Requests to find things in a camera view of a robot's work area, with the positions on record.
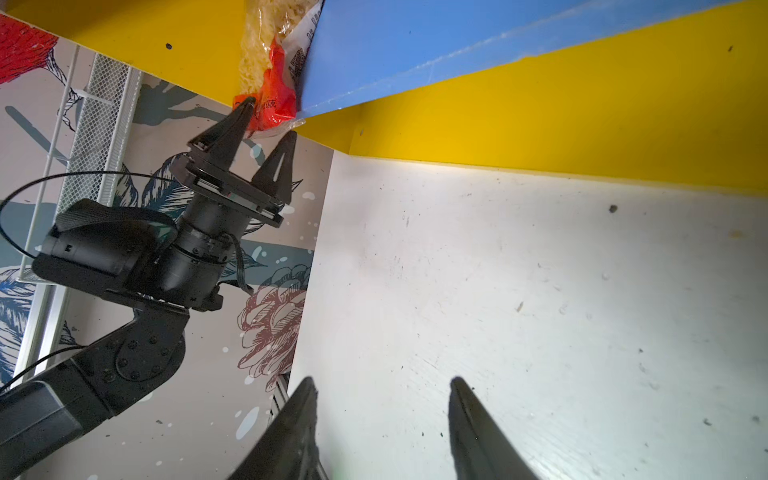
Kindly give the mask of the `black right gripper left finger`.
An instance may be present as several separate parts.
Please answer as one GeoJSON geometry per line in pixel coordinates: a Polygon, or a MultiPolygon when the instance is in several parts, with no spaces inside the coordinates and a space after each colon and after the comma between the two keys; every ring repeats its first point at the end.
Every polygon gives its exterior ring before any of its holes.
{"type": "Polygon", "coordinates": [[[313,379],[305,377],[229,479],[320,479],[317,400],[313,379]]]}

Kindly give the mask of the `yellow pink blue shelf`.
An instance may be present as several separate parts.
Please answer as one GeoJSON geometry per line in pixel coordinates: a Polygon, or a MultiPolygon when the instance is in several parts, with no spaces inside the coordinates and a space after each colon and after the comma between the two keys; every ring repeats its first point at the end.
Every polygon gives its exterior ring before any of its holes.
{"type": "Polygon", "coordinates": [[[767,191],[767,5],[743,1],[309,119],[343,153],[767,191]]]}

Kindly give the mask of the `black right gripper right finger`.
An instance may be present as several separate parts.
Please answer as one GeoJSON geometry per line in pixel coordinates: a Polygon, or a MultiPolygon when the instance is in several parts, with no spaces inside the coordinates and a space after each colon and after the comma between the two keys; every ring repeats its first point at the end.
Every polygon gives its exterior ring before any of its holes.
{"type": "Polygon", "coordinates": [[[450,383],[451,454],[458,479],[538,479],[461,377],[450,383]]]}

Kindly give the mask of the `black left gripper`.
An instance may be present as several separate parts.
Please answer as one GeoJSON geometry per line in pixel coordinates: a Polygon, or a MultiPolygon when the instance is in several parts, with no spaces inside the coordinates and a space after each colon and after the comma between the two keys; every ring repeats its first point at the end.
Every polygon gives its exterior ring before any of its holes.
{"type": "Polygon", "coordinates": [[[287,132],[247,181],[230,167],[249,131],[256,99],[246,97],[224,119],[188,142],[189,153],[166,160],[143,189],[143,206],[175,221],[176,239],[146,273],[143,293],[161,300],[218,300],[222,283],[251,294],[241,238],[278,227],[292,201],[298,135],[287,132]]]}

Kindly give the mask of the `red macaroni bag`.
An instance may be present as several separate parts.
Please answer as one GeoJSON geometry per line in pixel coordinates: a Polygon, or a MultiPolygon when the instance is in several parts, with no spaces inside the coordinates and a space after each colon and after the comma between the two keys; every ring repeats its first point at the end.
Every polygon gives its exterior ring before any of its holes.
{"type": "Polygon", "coordinates": [[[245,3],[240,41],[237,107],[255,99],[248,134],[297,124],[299,84],[322,13],[311,0],[262,0],[245,3]]]}

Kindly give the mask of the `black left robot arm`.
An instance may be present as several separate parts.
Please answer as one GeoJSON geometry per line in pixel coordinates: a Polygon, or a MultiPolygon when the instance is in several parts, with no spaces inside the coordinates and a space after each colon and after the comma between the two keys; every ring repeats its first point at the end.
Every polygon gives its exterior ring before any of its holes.
{"type": "Polygon", "coordinates": [[[243,100],[153,173],[91,172],[176,194],[177,207],[82,199],[55,217],[30,266],[35,277],[66,290],[62,326],[73,341],[2,389],[3,478],[27,477],[163,386],[185,359],[192,316],[221,311],[228,287],[254,292],[243,240],[283,223],[297,144],[293,130],[280,129],[254,173],[236,172],[255,110],[253,98],[243,100]]]}

